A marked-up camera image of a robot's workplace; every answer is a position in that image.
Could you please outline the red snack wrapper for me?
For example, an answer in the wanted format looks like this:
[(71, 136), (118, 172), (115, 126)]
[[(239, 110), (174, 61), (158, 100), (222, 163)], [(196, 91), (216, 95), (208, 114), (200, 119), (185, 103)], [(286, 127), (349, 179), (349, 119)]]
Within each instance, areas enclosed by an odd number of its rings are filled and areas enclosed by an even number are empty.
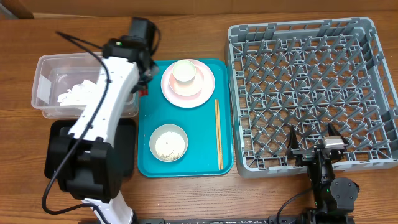
[(146, 95), (148, 95), (148, 90), (140, 90), (139, 94), (140, 94), (140, 96), (146, 96)]

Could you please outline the white napkin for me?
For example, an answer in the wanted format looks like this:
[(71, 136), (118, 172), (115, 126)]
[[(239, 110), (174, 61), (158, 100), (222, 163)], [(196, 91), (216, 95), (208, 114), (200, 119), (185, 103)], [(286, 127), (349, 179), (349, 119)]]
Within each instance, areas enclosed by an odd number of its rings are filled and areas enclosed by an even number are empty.
[(66, 93), (60, 94), (57, 102), (60, 106), (86, 105), (93, 99), (95, 91), (95, 83), (83, 80), (82, 83), (74, 85), (72, 89), (68, 89)]

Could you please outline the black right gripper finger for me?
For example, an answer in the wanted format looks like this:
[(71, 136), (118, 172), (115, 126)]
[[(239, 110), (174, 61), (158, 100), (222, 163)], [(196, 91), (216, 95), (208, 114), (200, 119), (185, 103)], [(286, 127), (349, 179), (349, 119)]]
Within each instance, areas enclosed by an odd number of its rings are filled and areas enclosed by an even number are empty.
[(328, 130), (328, 134), (329, 136), (339, 136), (341, 138), (341, 140), (343, 141), (345, 146), (349, 146), (349, 142), (346, 140), (345, 137), (343, 137), (338, 131), (337, 129), (334, 127), (334, 125), (332, 123), (328, 123), (327, 125), (327, 130)]
[(297, 135), (295, 133), (295, 128), (293, 126), (290, 127), (288, 148), (289, 149), (299, 148), (299, 142), (297, 141)]

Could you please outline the white rice heap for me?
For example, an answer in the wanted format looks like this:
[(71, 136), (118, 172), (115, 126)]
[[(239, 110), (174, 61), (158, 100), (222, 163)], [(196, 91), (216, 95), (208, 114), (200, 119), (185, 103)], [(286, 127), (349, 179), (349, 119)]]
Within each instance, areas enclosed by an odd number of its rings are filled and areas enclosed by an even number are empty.
[(167, 131), (157, 138), (155, 151), (164, 161), (177, 160), (185, 152), (184, 138), (176, 132)]

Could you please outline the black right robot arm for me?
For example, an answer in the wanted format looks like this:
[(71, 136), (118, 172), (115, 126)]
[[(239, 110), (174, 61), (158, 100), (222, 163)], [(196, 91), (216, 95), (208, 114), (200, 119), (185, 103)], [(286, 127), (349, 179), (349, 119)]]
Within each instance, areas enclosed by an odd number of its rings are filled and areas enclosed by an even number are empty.
[(293, 223), (354, 223), (349, 214), (354, 211), (354, 202), (358, 198), (359, 185), (346, 177), (335, 177), (333, 161), (340, 161), (348, 146), (348, 141), (328, 123), (328, 136), (313, 149), (301, 150), (297, 141), (295, 128), (289, 133), (289, 144), (286, 156), (295, 158), (296, 166), (306, 166), (311, 187), (286, 201), (276, 215), (281, 221), (283, 209), (296, 198), (313, 192), (315, 207), (307, 208)]

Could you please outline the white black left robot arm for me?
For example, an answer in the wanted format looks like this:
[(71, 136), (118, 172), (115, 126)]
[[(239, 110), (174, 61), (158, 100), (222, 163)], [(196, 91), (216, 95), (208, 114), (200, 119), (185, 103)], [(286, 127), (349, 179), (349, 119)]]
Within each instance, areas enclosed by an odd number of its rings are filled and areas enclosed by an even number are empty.
[(59, 36), (83, 49), (101, 65), (93, 99), (65, 136), (49, 141), (45, 175), (49, 178), (41, 205), (45, 213), (60, 215), (89, 207), (101, 223), (137, 223), (121, 185), (124, 166), (114, 148), (114, 137), (131, 93), (148, 93), (148, 83), (159, 72), (152, 57), (161, 32), (150, 20), (134, 17), (129, 33), (109, 39), (102, 55), (88, 41), (63, 32)]

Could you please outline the grey bowl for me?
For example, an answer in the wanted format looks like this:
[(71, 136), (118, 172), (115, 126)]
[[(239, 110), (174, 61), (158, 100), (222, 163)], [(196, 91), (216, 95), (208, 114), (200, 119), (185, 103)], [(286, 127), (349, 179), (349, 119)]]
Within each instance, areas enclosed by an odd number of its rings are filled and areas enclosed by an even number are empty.
[(159, 126), (150, 136), (152, 155), (162, 162), (174, 162), (183, 157), (188, 148), (188, 136), (175, 124)]

